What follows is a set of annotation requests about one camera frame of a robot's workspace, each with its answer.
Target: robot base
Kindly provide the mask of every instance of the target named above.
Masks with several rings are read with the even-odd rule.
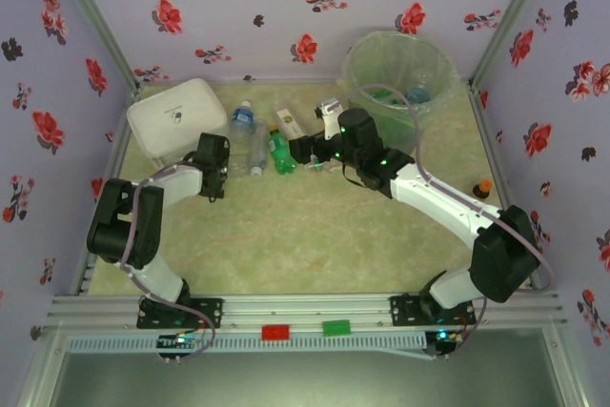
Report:
[[[477,322],[472,302],[442,310],[434,315],[424,313],[421,294],[393,295],[390,297],[392,324],[394,326],[467,326]]]
[[[177,304],[190,307],[207,316],[216,329],[220,328],[223,302],[223,299],[216,297],[191,297],[186,281],[183,281],[182,291],[176,300]],[[199,319],[196,315],[142,297],[136,327],[137,329],[198,329],[202,325]]]

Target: white box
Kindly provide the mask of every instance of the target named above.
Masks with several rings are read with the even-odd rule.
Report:
[[[127,120],[142,152],[156,167],[194,151],[203,132],[229,133],[227,113],[200,78],[133,104],[127,109]]]

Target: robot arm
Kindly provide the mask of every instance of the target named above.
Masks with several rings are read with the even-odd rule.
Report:
[[[211,200],[222,198],[228,161],[226,138],[204,133],[196,152],[153,175],[140,191],[135,238],[125,267],[136,283],[163,300],[184,306],[190,303],[188,284],[157,252],[163,210],[198,194]],[[132,213],[137,185],[120,179],[106,182],[87,237],[89,251],[117,267],[121,266],[131,226],[119,216]]]
[[[522,209],[511,206],[502,211],[428,173],[422,176],[413,157],[384,148],[375,121],[363,109],[344,111],[331,99],[319,104],[315,112],[324,120],[325,129],[291,140],[291,154],[297,162],[308,162],[312,153],[320,161],[331,157],[340,160],[356,170],[363,186],[417,208],[472,250],[469,268],[443,272],[420,292],[422,309],[430,318],[482,296],[505,302],[539,266],[539,261],[494,221],[505,223],[535,245]]]

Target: bottle label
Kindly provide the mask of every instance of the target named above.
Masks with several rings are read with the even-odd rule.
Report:
[[[288,138],[295,139],[305,135],[288,109],[278,110],[276,115],[281,123],[282,131],[284,131]]]
[[[240,121],[242,123],[248,124],[248,126],[252,126],[254,123],[254,115],[248,109],[237,109],[233,112],[233,121]]]

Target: red block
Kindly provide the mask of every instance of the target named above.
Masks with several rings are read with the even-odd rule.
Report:
[[[290,340],[290,326],[288,324],[273,324],[263,326],[263,340]]]

